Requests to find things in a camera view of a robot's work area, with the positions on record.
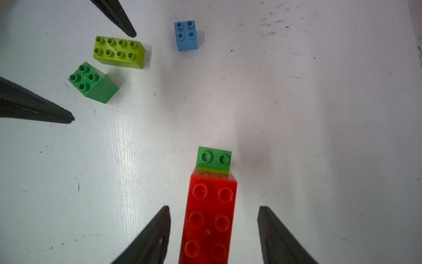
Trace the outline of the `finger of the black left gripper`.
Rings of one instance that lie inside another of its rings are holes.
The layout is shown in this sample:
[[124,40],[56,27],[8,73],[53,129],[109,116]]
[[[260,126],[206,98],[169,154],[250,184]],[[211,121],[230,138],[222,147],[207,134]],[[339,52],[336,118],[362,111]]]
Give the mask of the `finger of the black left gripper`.
[[22,86],[1,78],[1,117],[70,124],[71,112]]
[[137,33],[118,0],[91,0],[91,2],[129,37]]

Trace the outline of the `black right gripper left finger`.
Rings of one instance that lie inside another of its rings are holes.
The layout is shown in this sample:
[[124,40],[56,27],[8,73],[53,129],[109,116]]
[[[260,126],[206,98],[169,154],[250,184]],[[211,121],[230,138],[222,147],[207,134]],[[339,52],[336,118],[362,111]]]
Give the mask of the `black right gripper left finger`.
[[113,264],[162,264],[170,236],[170,210],[163,206]]

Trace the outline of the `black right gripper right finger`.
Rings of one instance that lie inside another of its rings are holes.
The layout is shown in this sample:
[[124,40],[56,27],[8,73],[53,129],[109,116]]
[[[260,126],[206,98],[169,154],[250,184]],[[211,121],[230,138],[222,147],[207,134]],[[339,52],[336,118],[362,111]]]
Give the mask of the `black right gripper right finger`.
[[257,222],[265,264],[316,263],[268,206],[259,208]]

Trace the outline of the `lime long lego brick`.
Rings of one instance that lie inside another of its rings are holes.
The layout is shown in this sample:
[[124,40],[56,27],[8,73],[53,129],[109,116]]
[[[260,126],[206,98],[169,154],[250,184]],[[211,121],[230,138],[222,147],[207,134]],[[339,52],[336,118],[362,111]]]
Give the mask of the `lime long lego brick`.
[[216,169],[211,169],[211,168],[201,167],[201,166],[196,166],[192,172],[192,175],[215,178],[215,179],[224,179],[224,180],[229,180],[229,181],[236,181],[236,179],[234,178],[231,172],[226,174],[226,173],[218,172]]
[[96,36],[93,58],[102,64],[144,68],[145,48],[139,41]]

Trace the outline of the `red long lego brick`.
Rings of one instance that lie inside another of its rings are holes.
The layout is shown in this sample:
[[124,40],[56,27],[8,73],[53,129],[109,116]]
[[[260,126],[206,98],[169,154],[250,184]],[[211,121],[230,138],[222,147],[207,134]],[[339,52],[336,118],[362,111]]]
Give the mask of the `red long lego brick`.
[[227,264],[237,181],[191,175],[180,264]]

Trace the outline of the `green square lego brick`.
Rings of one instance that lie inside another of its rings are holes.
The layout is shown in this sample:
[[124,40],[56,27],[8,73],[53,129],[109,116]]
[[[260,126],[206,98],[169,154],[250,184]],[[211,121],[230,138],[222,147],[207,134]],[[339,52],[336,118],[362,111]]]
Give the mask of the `green square lego brick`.
[[119,90],[119,87],[109,77],[87,62],[69,76],[68,80],[86,98],[107,103]]

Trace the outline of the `blue square lego brick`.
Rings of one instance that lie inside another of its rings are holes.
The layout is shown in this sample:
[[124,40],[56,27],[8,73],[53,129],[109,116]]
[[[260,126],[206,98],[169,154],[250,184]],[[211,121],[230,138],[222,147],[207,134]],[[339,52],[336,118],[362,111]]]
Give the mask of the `blue square lego brick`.
[[174,29],[176,44],[180,52],[198,49],[196,24],[194,20],[175,22]]

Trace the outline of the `green long lego brick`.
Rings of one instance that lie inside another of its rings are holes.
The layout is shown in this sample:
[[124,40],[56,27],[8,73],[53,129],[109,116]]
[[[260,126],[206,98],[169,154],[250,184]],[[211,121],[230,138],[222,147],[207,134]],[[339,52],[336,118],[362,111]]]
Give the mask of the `green long lego brick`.
[[231,151],[200,146],[197,152],[196,169],[230,174],[231,155]]

